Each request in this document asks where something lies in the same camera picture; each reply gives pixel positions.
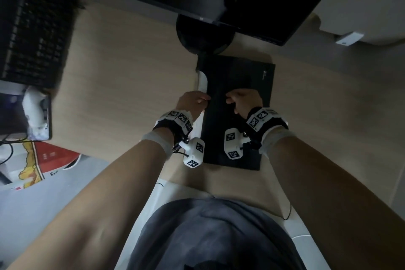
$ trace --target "round black monitor base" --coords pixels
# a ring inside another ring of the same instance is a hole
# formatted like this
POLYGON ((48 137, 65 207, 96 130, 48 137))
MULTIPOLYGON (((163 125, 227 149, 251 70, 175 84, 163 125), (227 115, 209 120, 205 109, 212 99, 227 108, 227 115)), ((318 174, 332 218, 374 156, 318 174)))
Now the round black monitor base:
POLYGON ((217 26, 179 14, 176 22, 177 36, 191 53, 219 54, 233 40, 235 31, 227 26, 217 26))

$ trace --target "black notebook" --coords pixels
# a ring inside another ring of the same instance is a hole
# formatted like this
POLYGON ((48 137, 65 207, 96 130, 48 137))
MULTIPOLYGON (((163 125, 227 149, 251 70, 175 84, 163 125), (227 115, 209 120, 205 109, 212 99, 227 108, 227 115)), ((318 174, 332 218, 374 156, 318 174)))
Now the black notebook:
POLYGON ((235 104, 226 104, 225 94, 236 88, 259 91, 263 105, 269 107, 275 65, 242 58, 217 55, 199 56, 197 71, 208 80, 211 96, 205 109, 201 139, 205 142, 204 162, 248 170, 259 170, 261 155, 257 150, 243 148, 243 157, 229 159, 224 152, 224 134, 229 128, 243 131, 245 120, 234 113, 235 104))

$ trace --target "wooden tabletop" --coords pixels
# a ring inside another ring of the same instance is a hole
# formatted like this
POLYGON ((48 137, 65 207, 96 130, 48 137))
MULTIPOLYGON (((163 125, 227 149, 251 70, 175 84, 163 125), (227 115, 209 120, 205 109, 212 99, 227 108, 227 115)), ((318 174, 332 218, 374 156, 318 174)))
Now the wooden tabletop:
MULTIPOLYGON (((405 161, 405 90, 232 44, 226 55, 276 64, 271 106, 304 141, 388 202, 405 161)), ((197 56, 175 26, 93 3, 80 12, 53 102, 51 143, 113 161, 155 120, 194 89, 197 56)), ((166 180, 286 213, 288 203, 268 160, 260 171, 204 165, 173 155, 166 180)))

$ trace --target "forearm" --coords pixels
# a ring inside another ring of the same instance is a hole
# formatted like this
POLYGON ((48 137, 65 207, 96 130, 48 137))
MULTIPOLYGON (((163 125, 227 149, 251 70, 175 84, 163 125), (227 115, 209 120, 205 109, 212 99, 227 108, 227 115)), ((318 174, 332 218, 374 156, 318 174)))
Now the forearm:
POLYGON ((296 137, 279 140, 267 154, 332 269, 403 263, 405 223, 363 184, 296 137))
MULTIPOLYGON (((168 129, 157 129, 173 143, 168 129)), ((142 211, 166 160, 143 140, 111 163, 47 226, 10 269, 109 269, 142 211), (38 255, 47 253, 47 259, 38 255)))

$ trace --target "hand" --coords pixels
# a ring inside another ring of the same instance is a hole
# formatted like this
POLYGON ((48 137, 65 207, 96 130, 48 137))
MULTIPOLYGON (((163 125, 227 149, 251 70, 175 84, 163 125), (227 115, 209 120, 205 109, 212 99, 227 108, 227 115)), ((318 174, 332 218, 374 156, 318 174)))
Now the hand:
POLYGON ((250 110, 255 107, 263 107, 262 98, 257 90, 253 89, 235 89, 225 94, 226 103, 235 103, 235 114, 240 114, 241 117, 247 119, 250 110))
POLYGON ((208 106, 211 97, 201 91, 186 92, 179 98, 176 109, 190 111, 193 122, 200 116, 201 112, 208 106))

